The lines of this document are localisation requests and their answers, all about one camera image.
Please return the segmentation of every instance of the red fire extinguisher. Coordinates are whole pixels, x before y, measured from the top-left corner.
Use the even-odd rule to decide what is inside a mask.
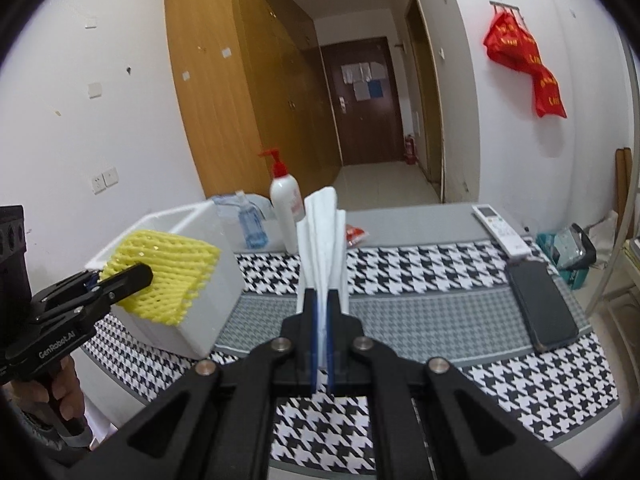
[[[415,141],[412,136],[404,138],[404,161],[409,164],[415,164]]]

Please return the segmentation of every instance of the white wall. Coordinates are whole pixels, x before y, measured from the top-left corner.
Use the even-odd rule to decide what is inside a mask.
[[[318,42],[321,46],[344,41],[364,40],[366,38],[387,38],[391,61],[396,74],[396,86],[398,86],[402,129],[405,135],[414,133],[404,62],[402,61],[401,50],[395,47],[400,41],[391,10],[378,9],[350,12],[349,14],[319,18],[314,23],[316,24]]]
[[[88,99],[91,82],[102,97]],[[47,0],[0,71],[0,132],[0,204],[24,205],[33,290],[81,270],[142,215],[204,198],[163,0]],[[94,196],[90,178],[111,166],[120,183]]]
[[[434,47],[446,54],[438,77],[447,174],[455,174],[458,166],[453,162],[451,168],[456,154],[447,139],[447,109],[453,106],[468,115],[468,130],[454,132],[460,137],[475,138],[471,118],[478,114],[480,201],[501,204],[533,230],[600,219],[611,207],[614,150],[628,145],[631,128],[628,74],[612,19],[596,0],[498,0],[520,7],[543,62],[559,82],[568,118],[540,119],[532,111],[530,76],[486,56],[482,39],[494,15],[489,0],[447,1],[445,6],[444,0],[422,0]],[[458,20],[449,21],[449,30],[440,27],[452,3],[464,31]],[[464,48],[452,52],[447,38],[465,43]],[[450,62],[465,66],[453,86],[472,89],[474,96],[456,100],[446,91]],[[475,145],[462,146],[475,153]]]
[[[393,15],[402,42],[414,110],[421,110],[404,14],[409,0],[392,0]],[[443,49],[445,60],[436,55],[435,68],[440,88],[445,154],[445,199],[447,202],[475,202],[480,192],[480,127],[478,98],[465,24],[456,0],[419,0],[431,46]],[[418,139],[418,155],[426,162],[424,138]]]

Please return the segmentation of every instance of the smartphone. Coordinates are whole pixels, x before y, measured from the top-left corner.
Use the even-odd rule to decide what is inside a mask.
[[[507,266],[507,276],[533,348],[538,353],[578,339],[578,326],[546,263],[521,261]]]

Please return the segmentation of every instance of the wooden cabinet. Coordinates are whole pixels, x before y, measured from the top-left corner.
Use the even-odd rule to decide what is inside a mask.
[[[330,186],[340,155],[311,18],[292,0],[165,7],[178,102],[206,195],[268,195],[268,164],[257,156],[268,148],[280,149],[303,195]]]

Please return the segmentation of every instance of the silver bolt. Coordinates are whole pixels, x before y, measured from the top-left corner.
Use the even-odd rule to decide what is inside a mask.
[[[198,375],[207,376],[216,371],[216,364],[209,359],[203,359],[196,364],[196,373]]]
[[[277,337],[271,341],[271,349],[276,352],[286,352],[291,348],[291,341],[286,337]]]
[[[353,347],[356,350],[362,350],[363,352],[366,352],[367,350],[371,350],[373,348],[373,340],[365,335],[358,336],[353,340]]]
[[[434,357],[433,359],[429,359],[429,370],[435,374],[443,374],[444,372],[447,372],[449,368],[451,368],[449,361],[443,357]]]

